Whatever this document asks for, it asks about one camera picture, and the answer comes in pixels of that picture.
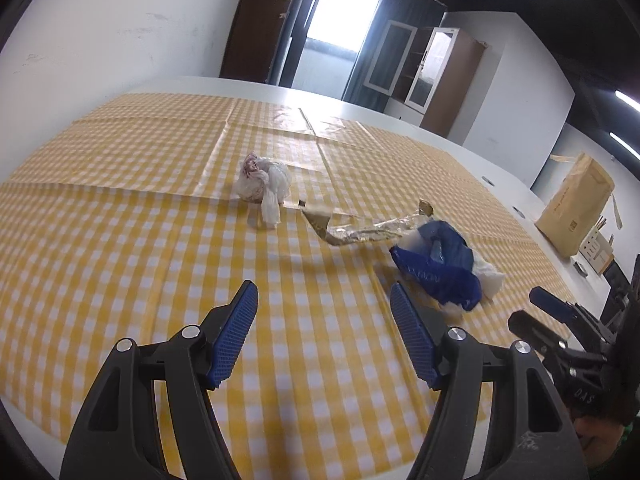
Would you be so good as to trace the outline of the person's right hand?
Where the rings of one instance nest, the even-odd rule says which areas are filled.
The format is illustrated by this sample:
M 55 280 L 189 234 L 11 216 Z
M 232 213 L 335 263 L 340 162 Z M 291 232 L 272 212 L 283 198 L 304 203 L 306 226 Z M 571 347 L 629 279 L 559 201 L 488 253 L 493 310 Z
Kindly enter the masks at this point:
M 625 430 L 616 420 L 591 416 L 576 418 L 574 428 L 582 439 L 582 452 L 589 468 L 601 466 L 613 456 Z

